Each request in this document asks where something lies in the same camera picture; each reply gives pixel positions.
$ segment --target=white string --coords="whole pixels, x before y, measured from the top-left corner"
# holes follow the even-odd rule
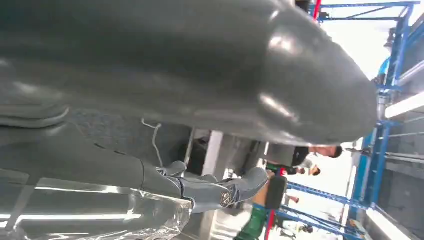
[[[156,136],[158,135],[158,131],[162,127],[162,124],[158,123],[156,126],[153,126],[153,125],[150,125],[150,124],[145,123],[145,119],[144,118],[141,119],[141,123],[144,126],[147,126],[147,127],[151,128],[151,129],[154,129],[154,131],[153,131],[153,137],[151,138],[151,144],[153,145],[154,149],[156,150],[157,159],[159,160],[160,167],[163,167],[164,166],[164,162],[162,161],[161,153],[159,152],[159,148],[156,145]]]

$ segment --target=metal screw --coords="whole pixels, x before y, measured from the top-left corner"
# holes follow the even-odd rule
[[[231,195],[228,192],[221,193],[221,206],[227,207],[230,204]]]

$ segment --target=ceiling light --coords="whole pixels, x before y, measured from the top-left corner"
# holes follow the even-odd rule
[[[422,106],[424,106],[424,92],[389,106],[385,110],[385,117],[389,119]]]
[[[391,240],[411,240],[399,228],[385,218],[381,213],[368,208],[366,215],[387,235]]]

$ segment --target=green clothing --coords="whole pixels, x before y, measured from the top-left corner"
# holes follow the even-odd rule
[[[258,240],[267,222],[267,211],[253,207],[249,222],[243,227],[234,240]]]

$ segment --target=black hair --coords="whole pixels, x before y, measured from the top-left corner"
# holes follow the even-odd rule
[[[317,171],[316,171],[316,172],[314,172],[314,173],[312,174],[312,176],[318,176],[318,175],[320,175],[320,174],[321,174],[321,169],[319,169],[318,167],[317,167],[316,169],[317,169]]]
[[[340,157],[340,155],[342,155],[342,153],[343,153],[343,148],[341,146],[337,146],[335,148],[334,155],[330,156],[330,158],[336,159],[336,158]]]

